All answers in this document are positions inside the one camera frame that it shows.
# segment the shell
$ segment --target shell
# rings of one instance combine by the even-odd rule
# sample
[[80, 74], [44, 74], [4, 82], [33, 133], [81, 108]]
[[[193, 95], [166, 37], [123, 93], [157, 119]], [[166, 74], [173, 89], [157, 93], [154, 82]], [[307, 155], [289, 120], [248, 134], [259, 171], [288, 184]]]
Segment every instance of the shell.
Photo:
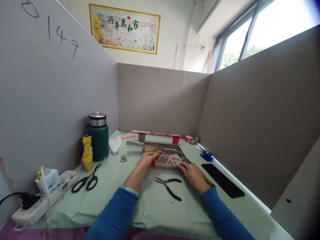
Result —
[[194, 145], [194, 144], [196, 144], [196, 143], [198, 143], [198, 142], [200, 141], [200, 138], [201, 138], [201, 136], [200, 136], [200, 135], [197, 135], [197, 136], [195, 136], [189, 143], [190, 143], [191, 145]]

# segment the blue feather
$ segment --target blue feather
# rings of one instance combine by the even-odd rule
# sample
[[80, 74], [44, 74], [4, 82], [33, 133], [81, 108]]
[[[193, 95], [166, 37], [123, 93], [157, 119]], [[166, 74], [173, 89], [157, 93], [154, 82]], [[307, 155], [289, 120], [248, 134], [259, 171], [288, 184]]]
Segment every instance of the blue feather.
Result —
[[213, 161], [213, 157], [211, 152], [206, 151], [206, 150], [202, 150], [202, 153], [200, 153], [200, 156], [206, 160], [207, 162], [212, 162]]

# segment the power strip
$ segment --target power strip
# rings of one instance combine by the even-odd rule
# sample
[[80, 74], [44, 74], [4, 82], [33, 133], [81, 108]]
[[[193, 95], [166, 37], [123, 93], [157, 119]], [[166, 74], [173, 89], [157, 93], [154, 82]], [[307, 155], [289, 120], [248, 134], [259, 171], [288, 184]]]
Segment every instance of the power strip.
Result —
[[[53, 206], [56, 201], [79, 179], [77, 171], [65, 171], [60, 175], [60, 184], [50, 191], [50, 199]], [[47, 196], [38, 193], [41, 198], [29, 209], [20, 208], [11, 215], [11, 219], [17, 224], [14, 231], [22, 231], [35, 224], [48, 210]]]

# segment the framed painting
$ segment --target framed painting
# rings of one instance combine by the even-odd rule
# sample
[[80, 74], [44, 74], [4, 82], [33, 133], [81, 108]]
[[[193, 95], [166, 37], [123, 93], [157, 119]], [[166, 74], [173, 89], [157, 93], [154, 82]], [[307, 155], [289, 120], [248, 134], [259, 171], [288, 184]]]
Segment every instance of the framed painting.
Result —
[[157, 54], [160, 15], [89, 4], [91, 35], [106, 48]]

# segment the person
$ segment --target person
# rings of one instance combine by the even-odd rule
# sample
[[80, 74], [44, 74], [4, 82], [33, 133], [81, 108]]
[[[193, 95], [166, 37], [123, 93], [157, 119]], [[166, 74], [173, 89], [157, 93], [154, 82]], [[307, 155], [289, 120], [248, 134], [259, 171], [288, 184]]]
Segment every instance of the person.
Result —
[[[123, 239], [130, 225], [134, 208], [138, 201], [138, 190], [148, 169], [157, 167], [158, 153], [143, 153], [136, 167], [123, 185], [117, 189], [112, 199], [85, 235], [85, 240]], [[193, 164], [179, 165], [188, 182], [199, 192], [215, 228], [222, 239], [254, 239], [240, 221], [222, 202], [215, 187], [204, 180], [201, 170]]]

